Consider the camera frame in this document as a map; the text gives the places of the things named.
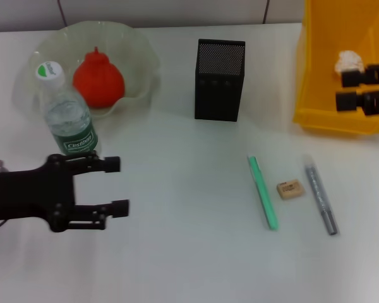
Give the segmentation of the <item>beige eraser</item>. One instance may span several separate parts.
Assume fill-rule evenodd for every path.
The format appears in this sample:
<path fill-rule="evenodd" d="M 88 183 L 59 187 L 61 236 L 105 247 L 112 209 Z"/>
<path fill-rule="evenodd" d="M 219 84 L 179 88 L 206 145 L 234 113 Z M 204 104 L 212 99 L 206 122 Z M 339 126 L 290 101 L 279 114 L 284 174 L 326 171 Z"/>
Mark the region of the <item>beige eraser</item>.
<path fill-rule="evenodd" d="M 277 184 L 277 192 L 281 199 L 293 199 L 305 193 L 303 185 L 297 180 L 286 181 Z"/>

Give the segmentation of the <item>green pen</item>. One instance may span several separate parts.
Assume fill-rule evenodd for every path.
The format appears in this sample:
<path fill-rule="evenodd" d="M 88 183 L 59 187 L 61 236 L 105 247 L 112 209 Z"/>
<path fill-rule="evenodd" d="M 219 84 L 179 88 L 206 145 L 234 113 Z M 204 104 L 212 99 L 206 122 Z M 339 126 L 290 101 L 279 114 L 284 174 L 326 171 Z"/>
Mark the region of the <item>green pen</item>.
<path fill-rule="evenodd" d="M 258 190 L 258 194 L 260 196 L 260 201 L 262 203 L 268 227 L 270 230 L 278 230 L 279 222 L 270 199 L 267 185 L 265 183 L 262 171 L 260 169 L 256 157 L 248 157 L 248 163 L 251 169 L 251 174 L 253 176 L 256 188 Z"/>

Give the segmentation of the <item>black mesh pen holder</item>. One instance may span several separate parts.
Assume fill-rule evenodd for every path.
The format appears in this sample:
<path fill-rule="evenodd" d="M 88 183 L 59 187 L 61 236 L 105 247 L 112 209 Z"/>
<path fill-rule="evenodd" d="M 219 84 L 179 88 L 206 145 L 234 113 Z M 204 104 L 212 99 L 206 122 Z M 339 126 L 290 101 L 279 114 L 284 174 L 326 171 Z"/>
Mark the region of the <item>black mesh pen holder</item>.
<path fill-rule="evenodd" d="M 236 122 L 243 91 L 244 41 L 199 39 L 195 119 Z"/>

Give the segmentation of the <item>orange fruit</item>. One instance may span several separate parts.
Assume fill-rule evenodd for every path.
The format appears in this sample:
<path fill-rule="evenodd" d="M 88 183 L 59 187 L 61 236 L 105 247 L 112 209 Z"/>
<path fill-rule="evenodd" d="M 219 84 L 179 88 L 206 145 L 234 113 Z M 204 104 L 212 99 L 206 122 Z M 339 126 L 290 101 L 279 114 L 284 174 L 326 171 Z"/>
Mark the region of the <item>orange fruit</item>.
<path fill-rule="evenodd" d="M 112 107 L 125 95 L 122 73 L 98 47 L 85 55 L 74 72 L 72 84 L 94 109 Z"/>

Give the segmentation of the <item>silver marker pen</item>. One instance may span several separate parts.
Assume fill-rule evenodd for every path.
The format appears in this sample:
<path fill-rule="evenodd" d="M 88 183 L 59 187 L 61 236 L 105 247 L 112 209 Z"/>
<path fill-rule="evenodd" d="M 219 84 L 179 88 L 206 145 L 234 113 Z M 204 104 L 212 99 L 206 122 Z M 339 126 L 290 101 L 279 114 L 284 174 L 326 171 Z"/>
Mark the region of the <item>silver marker pen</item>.
<path fill-rule="evenodd" d="M 318 209 L 325 224 L 327 233 L 329 235 L 337 235 L 339 233 L 339 230 L 335 218 L 332 214 L 332 208 L 330 206 L 330 202 L 326 194 L 325 188 L 320 179 L 318 169 L 312 157 L 309 155 L 303 156 L 303 162 L 304 171 L 309 180 L 311 190 L 315 197 L 315 201 L 318 205 Z"/>

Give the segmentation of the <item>white paper ball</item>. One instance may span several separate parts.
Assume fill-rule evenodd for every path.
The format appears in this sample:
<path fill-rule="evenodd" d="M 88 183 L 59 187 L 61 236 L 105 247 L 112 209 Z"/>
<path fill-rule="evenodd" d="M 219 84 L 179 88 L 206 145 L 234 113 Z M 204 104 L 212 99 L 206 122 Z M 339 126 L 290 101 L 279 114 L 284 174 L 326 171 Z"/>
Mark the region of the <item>white paper ball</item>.
<path fill-rule="evenodd" d="M 343 72 L 354 70 L 364 72 L 364 62 L 361 56 L 352 50 L 339 52 L 338 61 L 335 63 L 335 72 L 340 76 Z"/>

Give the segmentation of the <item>clear green-label water bottle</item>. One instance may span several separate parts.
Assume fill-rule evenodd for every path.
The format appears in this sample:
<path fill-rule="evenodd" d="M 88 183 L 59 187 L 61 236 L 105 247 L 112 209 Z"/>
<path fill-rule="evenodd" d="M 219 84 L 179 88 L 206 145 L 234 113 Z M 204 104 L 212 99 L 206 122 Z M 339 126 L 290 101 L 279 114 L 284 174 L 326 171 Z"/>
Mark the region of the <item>clear green-label water bottle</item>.
<path fill-rule="evenodd" d="M 60 151 L 65 155 L 94 152 L 99 138 L 88 105 L 71 85 L 62 66 L 54 61 L 35 70 L 39 108 Z"/>

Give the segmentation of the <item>yellow plastic bin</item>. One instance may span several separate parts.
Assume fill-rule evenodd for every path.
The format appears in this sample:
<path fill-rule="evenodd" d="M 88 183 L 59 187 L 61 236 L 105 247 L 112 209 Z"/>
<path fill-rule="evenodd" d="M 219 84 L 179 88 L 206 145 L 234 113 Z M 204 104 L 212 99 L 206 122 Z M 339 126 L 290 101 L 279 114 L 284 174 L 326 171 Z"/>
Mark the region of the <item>yellow plastic bin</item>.
<path fill-rule="evenodd" d="M 355 52 L 365 66 L 379 64 L 379 0 L 304 0 L 293 120 L 326 132 L 378 134 L 379 116 L 336 110 L 337 92 L 353 92 L 335 70 L 342 51 Z"/>

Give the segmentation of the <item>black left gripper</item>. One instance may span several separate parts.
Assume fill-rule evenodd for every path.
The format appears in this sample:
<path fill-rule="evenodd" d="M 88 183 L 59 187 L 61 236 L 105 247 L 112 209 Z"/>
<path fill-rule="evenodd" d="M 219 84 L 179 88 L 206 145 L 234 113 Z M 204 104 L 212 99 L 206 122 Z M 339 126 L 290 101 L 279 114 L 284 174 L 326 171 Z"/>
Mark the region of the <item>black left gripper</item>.
<path fill-rule="evenodd" d="M 0 168 L 0 221 L 40 218 L 53 232 L 105 230 L 108 217 L 129 216 L 129 200 L 74 207 L 73 175 L 120 171 L 120 157 L 100 158 L 97 153 L 53 154 L 32 170 Z"/>

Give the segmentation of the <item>green glass fruit plate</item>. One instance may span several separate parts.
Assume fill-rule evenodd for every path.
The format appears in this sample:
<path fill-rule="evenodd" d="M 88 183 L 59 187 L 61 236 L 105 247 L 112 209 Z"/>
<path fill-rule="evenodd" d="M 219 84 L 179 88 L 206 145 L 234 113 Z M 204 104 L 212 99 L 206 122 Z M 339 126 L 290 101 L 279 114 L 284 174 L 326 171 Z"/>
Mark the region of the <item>green glass fruit plate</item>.
<path fill-rule="evenodd" d="M 94 47 L 108 55 L 122 73 L 126 92 L 112 107 L 92 109 L 93 117 L 101 119 L 149 103 L 159 76 L 160 62 L 146 36 L 122 23 L 83 21 L 55 31 L 35 48 L 16 75 L 11 96 L 13 105 L 24 116 L 36 118 L 40 114 L 39 84 L 35 78 L 39 64 L 58 62 L 70 82 L 85 54 Z"/>

